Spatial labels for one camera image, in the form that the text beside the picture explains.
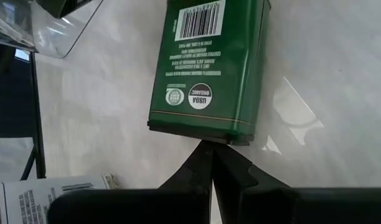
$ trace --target gold stripe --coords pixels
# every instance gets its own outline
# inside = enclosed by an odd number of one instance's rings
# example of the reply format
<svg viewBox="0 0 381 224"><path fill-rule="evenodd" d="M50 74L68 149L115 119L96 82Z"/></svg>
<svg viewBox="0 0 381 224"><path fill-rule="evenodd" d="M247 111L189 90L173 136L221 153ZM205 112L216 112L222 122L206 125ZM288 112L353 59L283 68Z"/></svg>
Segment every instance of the gold stripe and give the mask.
<svg viewBox="0 0 381 224"><path fill-rule="evenodd" d="M217 120L222 120L222 121L233 121L233 122L238 122L238 123L243 123L243 124L255 126L255 124L251 124L251 123L248 123L248 122L245 122L245 121L239 121L239 120L236 120L236 119L230 119L230 118L218 118L218 117L213 117L213 116L204 116L204 115L186 114L186 113L176 113L176 112L168 112L168 111L156 111L156 110L151 110L151 112L153 112L153 113L181 115L181 116L191 116L191 117L195 117L195 118L217 119Z"/></svg>

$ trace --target white table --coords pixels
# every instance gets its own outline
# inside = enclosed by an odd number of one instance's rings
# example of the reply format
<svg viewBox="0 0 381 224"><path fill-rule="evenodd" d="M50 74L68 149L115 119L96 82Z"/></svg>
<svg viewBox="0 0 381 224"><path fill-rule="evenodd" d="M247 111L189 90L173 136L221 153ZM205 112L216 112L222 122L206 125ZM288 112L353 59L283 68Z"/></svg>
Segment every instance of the white table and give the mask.
<svg viewBox="0 0 381 224"><path fill-rule="evenodd" d="M294 186L381 186L381 0L271 0L257 135ZM166 0L104 1L63 60L37 56L47 176L158 187L199 140L148 130Z"/></svg>

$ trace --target clear plastic container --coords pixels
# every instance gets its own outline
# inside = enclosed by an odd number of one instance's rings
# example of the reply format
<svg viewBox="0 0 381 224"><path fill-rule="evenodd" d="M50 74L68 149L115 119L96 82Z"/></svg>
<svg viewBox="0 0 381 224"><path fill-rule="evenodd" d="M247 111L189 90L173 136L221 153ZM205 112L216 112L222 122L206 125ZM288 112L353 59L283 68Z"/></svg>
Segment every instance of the clear plastic container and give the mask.
<svg viewBox="0 0 381 224"><path fill-rule="evenodd" d="M62 19L35 1L0 0L0 44L65 57L103 0L94 0Z"/></svg>

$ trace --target green tin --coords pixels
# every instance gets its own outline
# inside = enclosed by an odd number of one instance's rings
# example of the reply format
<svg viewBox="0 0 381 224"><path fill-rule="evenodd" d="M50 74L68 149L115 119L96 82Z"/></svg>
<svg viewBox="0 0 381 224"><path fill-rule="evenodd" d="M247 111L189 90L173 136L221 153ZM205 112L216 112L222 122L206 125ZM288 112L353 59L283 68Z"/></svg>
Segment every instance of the green tin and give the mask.
<svg viewBox="0 0 381 224"><path fill-rule="evenodd" d="M150 130L247 145L260 102L268 0L168 0Z"/></svg>

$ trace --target barcode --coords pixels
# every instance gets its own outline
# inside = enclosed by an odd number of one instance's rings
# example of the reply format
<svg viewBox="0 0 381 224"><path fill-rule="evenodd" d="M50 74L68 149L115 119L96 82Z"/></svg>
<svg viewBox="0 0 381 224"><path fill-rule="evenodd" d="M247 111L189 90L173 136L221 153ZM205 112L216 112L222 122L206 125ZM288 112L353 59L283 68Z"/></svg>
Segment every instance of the barcode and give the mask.
<svg viewBox="0 0 381 224"><path fill-rule="evenodd" d="M225 0L181 9L175 41L221 35Z"/></svg>
<svg viewBox="0 0 381 224"><path fill-rule="evenodd" d="M74 185L63 186L62 191L66 193L70 190L85 190L85 189L92 189L92 187L93 187L93 184L91 183L74 184Z"/></svg>

